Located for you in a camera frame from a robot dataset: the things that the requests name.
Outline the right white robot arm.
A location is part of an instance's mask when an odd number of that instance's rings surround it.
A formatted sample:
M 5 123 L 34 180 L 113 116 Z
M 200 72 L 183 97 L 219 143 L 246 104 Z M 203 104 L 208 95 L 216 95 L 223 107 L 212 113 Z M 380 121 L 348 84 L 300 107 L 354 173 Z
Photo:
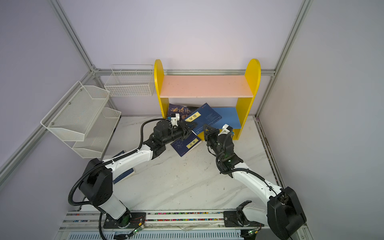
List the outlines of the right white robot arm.
M 279 239 L 291 239 L 307 222 L 297 193 L 290 187 L 282 188 L 267 181 L 238 157 L 234 149 L 232 127 L 224 125 L 219 130 L 204 125 L 203 133 L 209 152 L 216 157 L 219 172 L 244 184 L 264 204 L 263 209 L 252 207 L 251 201 L 239 205 L 237 215 L 240 224 L 245 226 L 258 222 L 269 226 Z

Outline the navy book under left arm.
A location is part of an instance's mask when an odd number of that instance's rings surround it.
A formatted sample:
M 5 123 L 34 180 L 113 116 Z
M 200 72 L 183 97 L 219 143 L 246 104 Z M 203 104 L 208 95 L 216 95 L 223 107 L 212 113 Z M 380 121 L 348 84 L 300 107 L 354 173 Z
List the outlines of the navy book under left arm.
M 116 165 L 116 170 L 114 171 L 113 184 L 117 184 L 124 178 L 128 177 L 134 172 L 132 164 L 127 164 L 127 161 L 118 161 L 119 164 Z

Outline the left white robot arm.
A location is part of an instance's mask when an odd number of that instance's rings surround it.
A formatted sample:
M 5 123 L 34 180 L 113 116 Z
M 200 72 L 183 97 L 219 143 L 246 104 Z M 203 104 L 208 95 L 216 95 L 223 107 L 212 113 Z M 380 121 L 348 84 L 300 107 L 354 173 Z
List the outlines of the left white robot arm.
M 166 150 L 166 145 L 188 138 L 197 125 L 184 120 L 173 124 L 167 119 L 144 122 L 141 125 L 140 143 L 137 148 L 105 161 L 89 161 L 75 189 L 85 195 L 87 204 L 122 222 L 131 216 L 131 212 L 114 194 L 114 184 L 127 177 L 128 170 L 159 157 Z

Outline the navy book yellow label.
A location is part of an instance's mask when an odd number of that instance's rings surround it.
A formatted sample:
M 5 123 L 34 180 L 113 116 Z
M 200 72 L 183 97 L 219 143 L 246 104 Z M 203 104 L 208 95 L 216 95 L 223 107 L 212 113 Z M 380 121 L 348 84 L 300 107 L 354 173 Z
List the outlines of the navy book yellow label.
M 197 110 L 188 115 L 184 121 L 188 123 L 196 123 L 193 132 L 199 135 L 203 132 L 204 125 L 213 125 L 222 119 L 222 116 L 216 112 L 210 105 L 205 103 Z

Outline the navy bagua book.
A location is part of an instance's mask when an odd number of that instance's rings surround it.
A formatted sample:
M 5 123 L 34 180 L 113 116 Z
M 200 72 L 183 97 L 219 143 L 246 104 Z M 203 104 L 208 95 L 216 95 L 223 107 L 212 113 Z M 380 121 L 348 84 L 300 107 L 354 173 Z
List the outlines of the navy bagua book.
M 195 134 L 191 133 L 185 140 L 176 140 L 171 144 L 173 149 L 178 153 L 180 157 L 190 152 L 194 147 L 201 143 L 201 139 Z

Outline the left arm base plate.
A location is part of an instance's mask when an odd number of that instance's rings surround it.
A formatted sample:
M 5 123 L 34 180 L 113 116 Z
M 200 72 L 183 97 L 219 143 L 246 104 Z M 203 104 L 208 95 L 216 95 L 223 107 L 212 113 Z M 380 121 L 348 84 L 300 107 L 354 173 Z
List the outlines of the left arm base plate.
M 145 212 L 131 212 L 124 214 L 120 219 L 115 220 L 109 214 L 103 225 L 104 229 L 136 229 L 145 224 L 147 214 Z

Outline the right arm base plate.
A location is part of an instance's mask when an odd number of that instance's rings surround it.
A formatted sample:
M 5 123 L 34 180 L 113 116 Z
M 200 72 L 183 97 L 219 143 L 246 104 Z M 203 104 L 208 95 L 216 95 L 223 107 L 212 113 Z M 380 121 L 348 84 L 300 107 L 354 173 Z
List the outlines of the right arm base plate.
M 225 227 L 264 227 L 256 221 L 250 221 L 246 218 L 245 214 L 241 211 L 224 211 L 224 224 Z

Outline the purple illustrated book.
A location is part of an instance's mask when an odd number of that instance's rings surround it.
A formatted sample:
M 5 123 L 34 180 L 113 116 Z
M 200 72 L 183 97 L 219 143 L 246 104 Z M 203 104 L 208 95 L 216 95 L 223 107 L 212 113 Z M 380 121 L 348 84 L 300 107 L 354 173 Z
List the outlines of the purple illustrated book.
M 199 107 L 169 104 L 167 117 L 171 117 L 172 114 L 179 114 L 181 119 L 185 119 L 198 108 Z

